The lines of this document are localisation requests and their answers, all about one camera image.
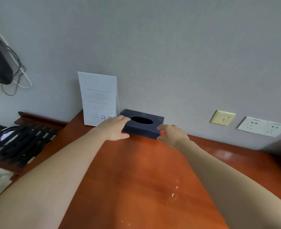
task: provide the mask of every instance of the wall socket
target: wall socket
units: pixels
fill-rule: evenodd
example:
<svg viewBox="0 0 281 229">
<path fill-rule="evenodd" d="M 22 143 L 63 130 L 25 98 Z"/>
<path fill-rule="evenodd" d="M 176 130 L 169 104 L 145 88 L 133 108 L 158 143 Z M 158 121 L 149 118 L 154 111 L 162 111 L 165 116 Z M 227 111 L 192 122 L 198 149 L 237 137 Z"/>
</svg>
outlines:
<svg viewBox="0 0 281 229">
<path fill-rule="evenodd" d="M 256 119 L 252 117 L 246 117 L 239 125 L 239 127 L 237 127 L 237 129 L 271 137 L 277 137 L 281 134 L 280 123 Z"/>
</svg>

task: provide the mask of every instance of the white paper card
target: white paper card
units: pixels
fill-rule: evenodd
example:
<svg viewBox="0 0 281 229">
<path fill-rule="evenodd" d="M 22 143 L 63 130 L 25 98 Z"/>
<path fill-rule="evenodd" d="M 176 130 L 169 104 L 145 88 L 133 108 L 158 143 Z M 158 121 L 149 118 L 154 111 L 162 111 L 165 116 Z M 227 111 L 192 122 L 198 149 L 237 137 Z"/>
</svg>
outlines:
<svg viewBox="0 0 281 229">
<path fill-rule="evenodd" d="M 78 72 L 84 124 L 97 126 L 119 114 L 116 76 Z"/>
</svg>

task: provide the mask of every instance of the dark blue tissue box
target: dark blue tissue box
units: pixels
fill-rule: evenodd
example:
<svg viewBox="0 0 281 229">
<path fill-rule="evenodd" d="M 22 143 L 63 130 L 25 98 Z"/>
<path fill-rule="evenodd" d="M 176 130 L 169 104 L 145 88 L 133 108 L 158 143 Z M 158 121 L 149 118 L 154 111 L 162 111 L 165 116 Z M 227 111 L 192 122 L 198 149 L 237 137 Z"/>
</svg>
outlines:
<svg viewBox="0 0 281 229">
<path fill-rule="evenodd" d="M 152 139 L 156 139 L 161 135 L 160 131 L 157 130 L 156 127 L 164 123 L 164 117 L 129 109 L 123 110 L 120 115 L 131 118 L 131 120 L 128 121 L 123 128 L 124 132 L 133 133 Z"/>
</svg>

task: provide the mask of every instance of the orange wooden desk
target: orange wooden desk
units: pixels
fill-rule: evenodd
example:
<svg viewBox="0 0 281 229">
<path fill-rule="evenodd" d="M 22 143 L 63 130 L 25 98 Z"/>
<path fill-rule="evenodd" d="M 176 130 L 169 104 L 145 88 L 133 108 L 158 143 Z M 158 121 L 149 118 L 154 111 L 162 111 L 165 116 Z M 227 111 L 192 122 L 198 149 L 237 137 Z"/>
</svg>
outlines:
<svg viewBox="0 0 281 229">
<path fill-rule="evenodd" d="M 80 112 L 22 175 L 91 128 L 83 124 Z M 281 167 L 268 154 L 194 136 L 190 139 L 281 198 Z M 130 135 L 104 143 L 59 228 L 227 226 L 183 155 L 156 140 Z"/>
</svg>

